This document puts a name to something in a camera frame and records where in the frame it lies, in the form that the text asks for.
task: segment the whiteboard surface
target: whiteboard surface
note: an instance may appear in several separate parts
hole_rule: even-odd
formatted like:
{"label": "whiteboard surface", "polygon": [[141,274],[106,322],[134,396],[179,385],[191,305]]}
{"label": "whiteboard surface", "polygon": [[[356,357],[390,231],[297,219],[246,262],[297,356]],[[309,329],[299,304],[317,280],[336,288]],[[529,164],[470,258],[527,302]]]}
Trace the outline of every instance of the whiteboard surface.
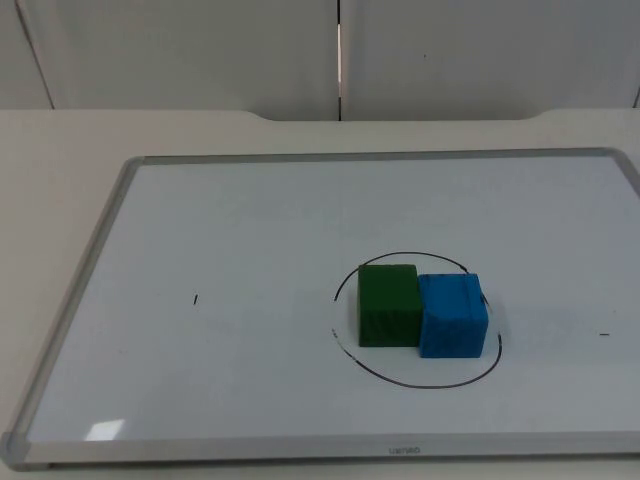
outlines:
{"label": "whiteboard surface", "polygon": [[[605,157],[142,166],[28,439],[638,431],[638,206]],[[333,295],[394,250],[479,274],[481,359],[356,346],[356,282]],[[331,328],[410,382],[475,376],[497,331],[504,353],[478,383],[409,390]]]}

